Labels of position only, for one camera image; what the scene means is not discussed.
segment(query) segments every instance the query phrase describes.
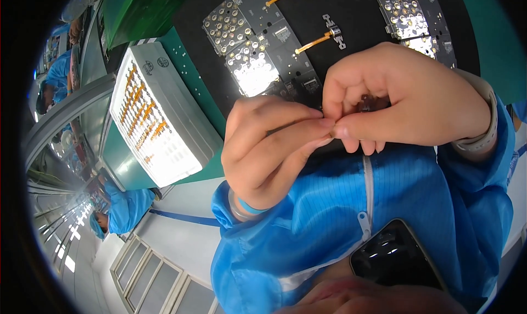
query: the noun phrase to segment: zipper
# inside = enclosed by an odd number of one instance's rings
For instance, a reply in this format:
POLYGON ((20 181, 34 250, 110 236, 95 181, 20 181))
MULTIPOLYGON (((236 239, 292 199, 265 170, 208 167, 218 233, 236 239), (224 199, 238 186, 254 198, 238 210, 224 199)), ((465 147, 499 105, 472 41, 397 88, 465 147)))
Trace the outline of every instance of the zipper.
POLYGON ((363 232, 363 242, 366 242, 372 236, 373 226, 373 168, 369 156, 363 155, 364 165, 364 185, 366 186, 366 211, 360 211, 357 215, 360 228, 363 232))

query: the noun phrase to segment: bangle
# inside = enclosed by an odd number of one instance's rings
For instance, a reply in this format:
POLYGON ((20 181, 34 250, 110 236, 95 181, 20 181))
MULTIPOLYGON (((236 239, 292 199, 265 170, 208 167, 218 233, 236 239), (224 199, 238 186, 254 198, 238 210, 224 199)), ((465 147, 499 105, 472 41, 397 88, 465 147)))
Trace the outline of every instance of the bangle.
POLYGON ((455 148, 464 152, 478 152, 487 148, 489 144, 494 144, 494 138, 497 137, 497 99, 492 87, 485 80, 461 69, 454 71, 463 77, 476 92, 487 102, 491 110, 491 125, 487 132, 476 138, 460 139, 452 141, 455 148))
POLYGON ((252 214, 251 215, 247 215, 247 214, 244 214, 244 213, 240 212, 240 209, 234 203, 234 191, 232 190, 232 188, 229 189, 229 206, 230 206, 232 214, 234 216, 236 216, 236 219, 238 219, 240 221, 247 221, 247 220, 254 221, 254 220, 259 220, 260 219, 260 216, 258 215, 259 213, 256 213, 254 215, 252 215, 252 214))
POLYGON ((260 213, 263 213, 263 212, 266 212, 268 209, 265 209, 265 210, 257 210, 253 207, 250 207, 247 203, 245 203, 241 198, 238 198, 238 201, 240 201, 240 205, 241 207, 243 207, 243 209, 247 212, 249 212, 250 214, 260 214, 260 213))

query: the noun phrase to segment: black circuit board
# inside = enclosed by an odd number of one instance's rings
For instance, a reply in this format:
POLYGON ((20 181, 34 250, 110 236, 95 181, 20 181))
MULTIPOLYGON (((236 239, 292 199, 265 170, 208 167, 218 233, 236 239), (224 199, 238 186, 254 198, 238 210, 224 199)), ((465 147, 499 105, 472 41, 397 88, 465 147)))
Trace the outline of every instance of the black circuit board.
POLYGON ((251 25, 255 34, 263 31, 271 24, 283 19, 282 13, 276 4, 267 7, 266 2, 270 0, 234 0, 238 2, 240 11, 251 25))
POLYGON ((402 46, 436 59, 446 67, 457 67, 450 31, 438 0, 377 1, 387 32, 402 46))
POLYGON ((225 56, 251 35, 251 28, 238 5, 225 0, 203 20, 203 29, 218 55, 225 56))
POLYGON ((278 7, 267 7, 267 1, 225 0, 203 20, 203 29, 216 53, 225 56, 242 95, 277 95, 322 110, 322 82, 306 52, 295 54, 302 45, 278 7), (226 27, 225 15, 233 12, 243 20, 240 27, 226 27))
POLYGON ((454 55, 450 30, 446 24, 445 16, 439 6, 438 0, 418 0, 423 9, 426 21, 428 23, 428 32, 435 38, 437 44, 437 59, 439 62, 449 68, 456 68, 458 63, 454 55))

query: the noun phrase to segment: zipper pull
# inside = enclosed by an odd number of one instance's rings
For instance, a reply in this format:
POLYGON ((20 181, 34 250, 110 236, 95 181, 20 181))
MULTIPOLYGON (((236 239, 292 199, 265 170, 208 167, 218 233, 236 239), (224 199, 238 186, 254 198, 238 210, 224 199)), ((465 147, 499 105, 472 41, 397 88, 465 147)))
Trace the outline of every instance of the zipper pull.
POLYGON ((366 242, 370 237, 372 237, 368 213, 366 211, 360 211, 359 214, 357 214, 357 219, 359 220, 360 229, 363 231, 363 242, 366 242))

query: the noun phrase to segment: blue stripe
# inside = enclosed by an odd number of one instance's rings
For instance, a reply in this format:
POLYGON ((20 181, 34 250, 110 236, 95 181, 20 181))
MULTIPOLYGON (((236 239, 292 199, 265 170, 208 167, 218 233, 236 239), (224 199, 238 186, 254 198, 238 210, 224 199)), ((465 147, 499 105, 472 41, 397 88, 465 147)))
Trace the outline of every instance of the blue stripe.
POLYGON ((195 224, 200 225, 207 225, 207 226, 213 226, 213 227, 220 227, 220 223, 214 219, 214 218, 203 218, 203 217, 196 217, 193 215, 185 215, 185 214, 178 214, 173 212, 165 212, 165 211, 159 211, 156 209, 150 209, 150 213, 154 213, 163 217, 172 218, 176 220, 181 221, 187 221, 192 222, 195 224))
POLYGON ((527 150, 527 144, 523 145, 520 149, 518 149, 519 157, 522 157, 522 155, 525 153, 525 150, 527 150))

